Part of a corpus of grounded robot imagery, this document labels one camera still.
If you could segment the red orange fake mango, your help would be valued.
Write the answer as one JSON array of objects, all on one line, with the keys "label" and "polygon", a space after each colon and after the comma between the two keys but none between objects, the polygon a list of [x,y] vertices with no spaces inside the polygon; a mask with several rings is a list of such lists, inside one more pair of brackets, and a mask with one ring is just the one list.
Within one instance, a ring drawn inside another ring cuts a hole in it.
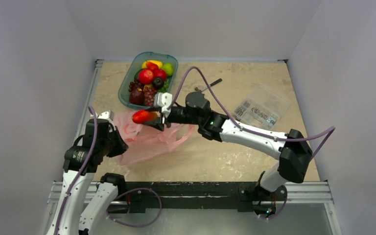
[{"label": "red orange fake mango", "polygon": [[139,110],[132,114],[132,121],[136,124],[144,124],[149,121],[153,121],[158,117],[158,112]]}]

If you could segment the green fake avocado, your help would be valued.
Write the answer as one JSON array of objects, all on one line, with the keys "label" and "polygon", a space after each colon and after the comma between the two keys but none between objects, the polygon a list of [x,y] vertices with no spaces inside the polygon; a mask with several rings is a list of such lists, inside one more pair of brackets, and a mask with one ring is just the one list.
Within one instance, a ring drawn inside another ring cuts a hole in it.
[{"label": "green fake avocado", "polygon": [[142,71],[143,69],[140,69],[138,70],[135,75],[134,75],[134,80],[138,80],[139,79],[139,73]]}]

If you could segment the yellow fake mango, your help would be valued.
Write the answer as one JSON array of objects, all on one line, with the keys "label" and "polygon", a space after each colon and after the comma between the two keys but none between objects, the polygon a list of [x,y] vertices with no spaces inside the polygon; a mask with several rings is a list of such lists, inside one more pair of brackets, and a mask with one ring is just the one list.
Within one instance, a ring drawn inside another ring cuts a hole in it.
[{"label": "yellow fake mango", "polygon": [[162,65],[163,65],[163,63],[162,63],[161,61],[158,61],[158,60],[145,60],[145,61],[142,63],[142,65],[141,65],[141,68],[142,68],[142,69],[146,69],[146,65],[145,65],[145,63],[146,63],[147,61],[151,61],[151,62],[157,64],[157,65],[159,66],[159,68],[161,68]]}]

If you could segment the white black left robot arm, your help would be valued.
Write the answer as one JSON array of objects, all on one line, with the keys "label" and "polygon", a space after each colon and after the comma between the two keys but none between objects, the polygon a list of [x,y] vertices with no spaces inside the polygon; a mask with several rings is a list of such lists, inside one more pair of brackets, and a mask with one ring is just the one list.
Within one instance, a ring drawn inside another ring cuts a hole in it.
[{"label": "white black left robot arm", "polygon": [[111,118],[99,117],[96,123],[92,119],[86,123],[85,133],[64,154],[61,195],[48,235],[93,234],[109,204],[124,198],[127,187],[123,175],[106,173],[95,196],[85,204],[88,189],[103,158],[127,149]]}]

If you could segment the pink plastic bag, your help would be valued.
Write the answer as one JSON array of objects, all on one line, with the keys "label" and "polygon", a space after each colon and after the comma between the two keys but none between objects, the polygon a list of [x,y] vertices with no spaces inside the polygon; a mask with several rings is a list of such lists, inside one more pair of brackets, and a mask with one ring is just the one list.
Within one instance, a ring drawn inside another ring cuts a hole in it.
[{"label": "pink plastic bag", "polygon": [[150,126],[135,124],[131,119],[134,113],[134,111],[119,113],[113,119],[120,136],[128,145],[125,153],[114,156],[120,165],[131,165],[171,153],[196,129],[194,125],[173,123],[170,128],[162,132]]}]

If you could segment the yellow green fake pear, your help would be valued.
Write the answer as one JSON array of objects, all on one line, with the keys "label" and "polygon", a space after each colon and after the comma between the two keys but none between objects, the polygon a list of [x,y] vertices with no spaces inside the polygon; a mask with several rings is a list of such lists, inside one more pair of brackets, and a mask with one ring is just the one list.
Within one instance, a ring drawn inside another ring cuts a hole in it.
[{"label": "yellow green fake pear", "polygon": [[164,63],[161,69],[167,74],[167,76],[172,76],[174,74],[174,66],[171,63]]}]

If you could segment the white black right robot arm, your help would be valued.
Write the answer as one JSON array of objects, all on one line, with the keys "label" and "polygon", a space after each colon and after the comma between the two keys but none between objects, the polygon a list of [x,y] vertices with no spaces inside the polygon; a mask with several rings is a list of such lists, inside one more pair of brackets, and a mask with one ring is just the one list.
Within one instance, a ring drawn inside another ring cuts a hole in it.
[{"label": "white black right robot arm", "polygon": [[208,140],[246,146],[278,161],[258,179],[255,192],[259,198],[269,198],[287,182],[304,181],[313,153],[308,143],[301,140],[301,132],[271,132],[238,122],[212,110],[210,102],[197,92],[186,96],[184,106],[171,102],[170,93],[156,94],[142,123],[160,131],[173,123],[197,125],[198,133]]}]

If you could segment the small red fake tomato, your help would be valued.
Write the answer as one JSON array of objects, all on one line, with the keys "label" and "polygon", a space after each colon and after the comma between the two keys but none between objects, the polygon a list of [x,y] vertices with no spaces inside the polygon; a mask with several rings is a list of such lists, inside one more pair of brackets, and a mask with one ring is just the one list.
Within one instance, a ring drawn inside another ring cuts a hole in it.
[{"label": "small red fake tomato", "polygon": [[162,69],[156,69],[153,71],[154,78],[160,78],[163,81],[167,80],[167,74],[164,70]]}]

